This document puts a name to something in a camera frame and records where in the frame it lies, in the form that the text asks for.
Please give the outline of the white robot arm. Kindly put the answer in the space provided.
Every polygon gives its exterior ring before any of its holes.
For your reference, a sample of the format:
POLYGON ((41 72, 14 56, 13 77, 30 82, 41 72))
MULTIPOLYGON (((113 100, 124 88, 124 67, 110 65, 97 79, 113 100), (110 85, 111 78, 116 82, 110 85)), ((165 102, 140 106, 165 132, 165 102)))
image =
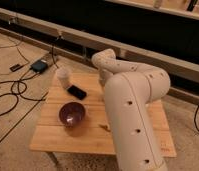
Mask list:
POLYGON ((121 171, 168 171, 146 105, 164 97, 168 73, 145 63, 118 60, 112 49, 94 54, 105 110, 121 171))

